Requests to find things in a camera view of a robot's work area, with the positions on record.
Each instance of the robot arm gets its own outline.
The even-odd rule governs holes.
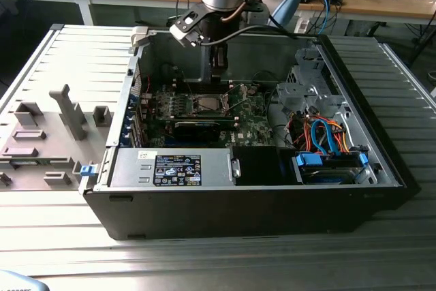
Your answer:
[[[239,30],[242,12],[262,11],[259,1],[265,5],[265,22],[269,23],[269,13],[272,13],[279,18],[281,24],[289,22],[300,3],[300,0],[202,0],[177,18],[170,27],[170,32],[183,46],[221,40]],[[211,46],[209,61],[210,80],[219,81],[221,74],[228,68],[225,42]]]

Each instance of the green circuit board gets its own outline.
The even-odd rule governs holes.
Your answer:
[[[238,85],[226,94],[175,93],[167,87],[156,91],[151,101],[154,115],[144,120],[147,146],[195,147],[196,142],[175,140],[174,125],[186,120],[219,124],[219,139],[208,142],[208,147],[273,145],[265,97],[255,87]]]

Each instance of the white table leg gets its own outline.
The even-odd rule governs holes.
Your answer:
[[[94,25],[93,15],[91,13],[91,2],[90,0],[76,0],[79,5],[80,13],[82,14],[84,25]]]

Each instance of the blue latch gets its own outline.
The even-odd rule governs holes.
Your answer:
[[[98,165],[84,165],[80,169],[80,176],[82,177],[94,177],[97,175]]]
[[[322,158],[317,153],[300,153],[297,156],[299,166],[322,166]]]
[[[360,159],[360,162],[362,163],[363,166],[368,164],[368,157],[364,153],[361,153],[359,155],[359,159]]]

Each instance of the power supply label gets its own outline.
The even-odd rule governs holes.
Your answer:
[[[201,156],[156,156],[153,184],[157,187],[189,187],[201,185]]]

